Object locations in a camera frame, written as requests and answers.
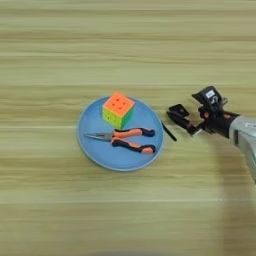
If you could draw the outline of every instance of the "plate rim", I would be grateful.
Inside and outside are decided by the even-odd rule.
[[[84,113],[86,112],[87,109],[89,109],[93,104],[95,104],[96,102],[98,101],[101,101],[101,100],[107,100],[109,99],[111,96],[104,96],[104,97],[101,97],[101,98],[98,98],[96,100],[94,100],[93,102],[91,102],[87,107],[84,107],[84,109],[82,110],[82,113],[80,114],[79,116],[79,119],[77,121],[77,126],[76,126],[76,137],[77,137],[77,140],[78,140],[78,144],[80,146],[80,149],[82,150],[82,152],[90,159],[92,160],[95,164],[97,164],[98,166],[101,166],[101,167],[104,167],[105,169],[108,169],[108,170],[112,170],[112,171],[116,171],[116,172],[134,172],[134,171],[137,171],[137,170],[140,170],[140,169],[143,169],[143,168],[146,168],[147,166],[149,166],[152,162],[154,162],[157,157],[161,154],[162,150],[163,150],[163,147],[164,147],[164,142],[165,142],[165,133],[164,133],[164,129],[163,129],[163,126],[162,126],[162,122],[159,118],[159,116],[157,115],[157,113],[155,112],[155,110],[153,108],[151,108],[148,104],[144,103],[143,101],[137,99],[137,98],[134,98],[134,97],[128,97],[132,100],[135,100],[135,101],[138,101],[139,103],[141,103],[142,105],[145,105],[146,107],[148,107],[153,113],[154,115],[156,116],[156,119],[158,120],[159,124],[160,124],[160,127],[161,127],[161,133],[162,133],[162,142],[161,142],[161,146],[158,150],[158,152],[155,154],[155,156],[150,160],[148,161],[146,164],[143,164],[139,167],[134,167],[134,168],[128,168],[128,169],[120,169],[120,168],[111,168],[107,165],[104,165],[102,163],[99,163],[97,162],[95,159],[93,159],[93,157],[88,153],[88,151],[82,147],[82,143],[80,143],[82,140],[79,136],[79,127],[80,127],[80,122],[81,122],[81,119],[84,115]]]

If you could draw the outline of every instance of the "black cable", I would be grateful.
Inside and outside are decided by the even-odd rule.
[[[170,138],[174,141],[177,141],[177,138],[171,133],[171,131],[164,125],[163,122],[162,122],[162,125],[163,125],[165,132],[170,136]]]

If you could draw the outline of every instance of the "black handle grip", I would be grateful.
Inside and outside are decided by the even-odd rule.
[[[142,154],[153,154],[156,152],[156,147],[154,145],[141,146],[115,137],[112,139],[112,146],[127,148],[129,150]]]

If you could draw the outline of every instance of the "metal arm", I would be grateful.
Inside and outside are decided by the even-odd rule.
[[[239,116],[231,124],[229,137],[244,153],[256,183],[256,121]]]
[[[230,139],[244,153],[256,183],[256,121],[223,110],[227,99],[222,98],[213,86],[193,94],[193,97],[202,104],[198,109],[203,119],[201,124],[194,126],[187,119],[189,113],[181,104],[170,107],[168,116],[192,136],[204,130]]]

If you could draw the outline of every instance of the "pliers handle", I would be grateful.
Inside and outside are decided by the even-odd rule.
[[[129,150],[142,153],[142,154],[153,154],[156,152],[156,147],[154,145],[141,146],[141,145],[123,140],[123,138],[131,137],[131,136],[154,137],[155,131],[144,129],[144,128],[135,128],[130,130],[115,129],[113,131],[113,138],[111,140],[111,144],[113,147],[123,147],[123,148],[127,148]]]

